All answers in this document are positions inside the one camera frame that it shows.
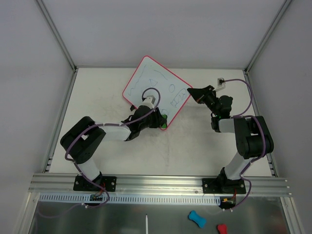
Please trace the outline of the green whiteboard eraser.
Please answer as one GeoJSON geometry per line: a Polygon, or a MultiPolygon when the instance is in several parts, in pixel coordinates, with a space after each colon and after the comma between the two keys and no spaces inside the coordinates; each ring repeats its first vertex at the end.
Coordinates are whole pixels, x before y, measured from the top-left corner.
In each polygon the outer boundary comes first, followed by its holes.
{"type": "Polygon", "coordinates": [[[168,116],[166,114],[161,115],[160,129],[166,129],[167,128],[167,118],[168,118],[168,116]]]}

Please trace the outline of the pink framed whiteboard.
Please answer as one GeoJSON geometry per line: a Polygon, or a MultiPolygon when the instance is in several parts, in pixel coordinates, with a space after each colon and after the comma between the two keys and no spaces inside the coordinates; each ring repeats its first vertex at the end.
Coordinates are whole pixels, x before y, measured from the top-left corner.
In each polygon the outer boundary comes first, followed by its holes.
{"type": "Polygon", "coordinates": [[[133,106],[142,103],[142,97],[153,95],[160,101],[160,113],[167,116],[166,130],[190,98],[188,89],[192,86],[165,68],[150,56],[144,56],[134,71],[122,96],[133,106]]]}

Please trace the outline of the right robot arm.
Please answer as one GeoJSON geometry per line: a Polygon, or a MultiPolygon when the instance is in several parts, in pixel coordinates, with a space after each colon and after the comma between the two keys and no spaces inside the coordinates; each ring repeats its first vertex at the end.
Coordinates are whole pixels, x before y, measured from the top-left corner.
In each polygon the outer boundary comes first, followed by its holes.
{"type": "Polygon", "coordinates": [[[211,113],[211,127],[217,133],[233,133],[237,152],[207,188],[230,193],[239,189],[243,174],[251,164],[273,151],[273,139],[262,116],[232,117],[233,98],[216,96],[214,87],[188,88],[198,104],[205,104],[211,113]]]}

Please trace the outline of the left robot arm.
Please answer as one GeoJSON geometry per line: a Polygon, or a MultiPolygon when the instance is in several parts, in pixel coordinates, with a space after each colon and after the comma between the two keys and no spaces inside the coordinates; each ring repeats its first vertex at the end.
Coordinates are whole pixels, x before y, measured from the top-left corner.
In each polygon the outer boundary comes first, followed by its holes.
{"type": "Polygon", "coordinates": [[[78,167],[85,185],[97,190],[102,184],[102,173],[92,159],[103,141],[131,141],[146,128],[157,129],[167,126],[167,115],[159,108],[140,105],[120,124],[96,124],[89,116],[83,117],[60,140],[65,155],[78,167]]]}

